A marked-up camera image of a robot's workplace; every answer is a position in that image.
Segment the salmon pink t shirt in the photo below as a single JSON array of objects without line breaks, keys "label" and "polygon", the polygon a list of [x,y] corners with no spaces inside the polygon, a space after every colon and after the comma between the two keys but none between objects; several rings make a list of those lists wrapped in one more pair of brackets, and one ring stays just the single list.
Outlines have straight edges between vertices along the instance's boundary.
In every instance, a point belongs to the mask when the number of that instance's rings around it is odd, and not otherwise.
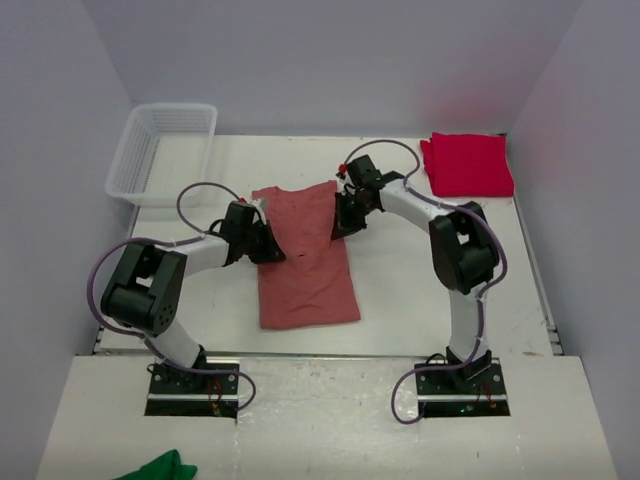
[{"label": "salmon pink t shirt", "polygon": [[345,242],[333,240],[333,180],[303,190],[277,186],[252,192],[286,259],[258,266],[259,322],[290,330],[357,322],[361,318]]}]

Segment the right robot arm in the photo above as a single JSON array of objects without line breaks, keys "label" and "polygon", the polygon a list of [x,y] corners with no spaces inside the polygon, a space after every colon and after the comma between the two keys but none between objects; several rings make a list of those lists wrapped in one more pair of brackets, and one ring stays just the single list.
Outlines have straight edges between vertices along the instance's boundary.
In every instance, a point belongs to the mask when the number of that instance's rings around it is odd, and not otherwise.
[{"label": "right robot arm", "polygon": [[373,211],[394,214],[429,235],[432,265],[450,300],[451,336],[442,369],[454,391],[471,391],[491,363],[483,297],[503,254],[482,208],[427,197],[400,173],[381,173],[367,155],[342,164],[337,178],[332,239],[366,229]]}]

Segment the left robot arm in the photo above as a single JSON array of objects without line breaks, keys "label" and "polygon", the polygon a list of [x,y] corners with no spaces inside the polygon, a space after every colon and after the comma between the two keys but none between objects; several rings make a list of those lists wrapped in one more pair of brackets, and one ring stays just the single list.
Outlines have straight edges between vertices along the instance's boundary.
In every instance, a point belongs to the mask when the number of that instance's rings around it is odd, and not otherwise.
[{"label": "left robot arm", "polygon": [[233,201],[209,231],[176,243],[134,238],[92,305],[105,327],[144,341],[173,368],[172,380],[195,393],[208,379],[205,352],[177,319],[183,281],[205,270],[228,267],[243,257],[255,265],[286,259],[260,201]]}]

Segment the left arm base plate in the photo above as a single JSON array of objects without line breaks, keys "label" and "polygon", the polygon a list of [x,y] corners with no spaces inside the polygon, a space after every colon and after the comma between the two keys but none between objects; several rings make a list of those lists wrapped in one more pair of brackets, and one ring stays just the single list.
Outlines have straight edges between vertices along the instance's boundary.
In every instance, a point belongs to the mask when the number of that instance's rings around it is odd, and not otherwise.
[{"label": "left arm base plate", "polygon": [[238,416],[240,363],[206,358],[197,369],[229,370],[226,375],[194,375],[156,361],[147,366],[150,382],[144,415],[148,417],[228,418]]}]

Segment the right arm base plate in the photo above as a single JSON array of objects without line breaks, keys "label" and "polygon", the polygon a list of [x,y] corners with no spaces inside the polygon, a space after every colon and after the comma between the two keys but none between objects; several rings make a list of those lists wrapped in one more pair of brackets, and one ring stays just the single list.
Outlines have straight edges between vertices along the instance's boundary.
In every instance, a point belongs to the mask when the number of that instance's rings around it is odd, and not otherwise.
[{"label": "right arm base plate", "polygon": [[511,410],[501,364],[491,364],[470,379],[459,372],[415,375],[419,416],[432,418],[508,417]]}]

